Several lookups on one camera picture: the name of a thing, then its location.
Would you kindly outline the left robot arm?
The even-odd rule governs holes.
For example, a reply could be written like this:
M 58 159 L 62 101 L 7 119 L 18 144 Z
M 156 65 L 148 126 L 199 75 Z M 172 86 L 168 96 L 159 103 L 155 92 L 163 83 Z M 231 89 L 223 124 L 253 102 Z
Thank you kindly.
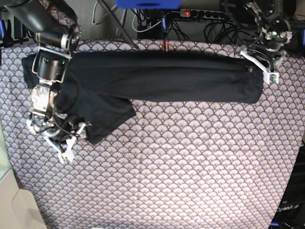
M 241 39 L 243 51 L 277 69 L 281 49 L 293 38 L 291 25 L 283 12 L 282 0 L 224 0 L 226 16 L 235 27 L 249 32 Z

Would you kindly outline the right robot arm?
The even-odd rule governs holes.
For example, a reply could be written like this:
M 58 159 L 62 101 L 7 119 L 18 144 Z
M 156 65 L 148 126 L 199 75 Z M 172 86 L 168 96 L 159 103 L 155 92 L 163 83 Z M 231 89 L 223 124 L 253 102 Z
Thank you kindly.
M 61 111 L 56 104 L 80 38 L 74 10 L 63 0 L 2 0 L 0 4 L 35 33 L 38 43 L 31 68 L 38 83 L 31 93 L 29 131 L 56 143 L 85 138 L 89 123 L 69 113 L 79 100 L 80 83 L 76 82 L 76 98 L 68 108 Z

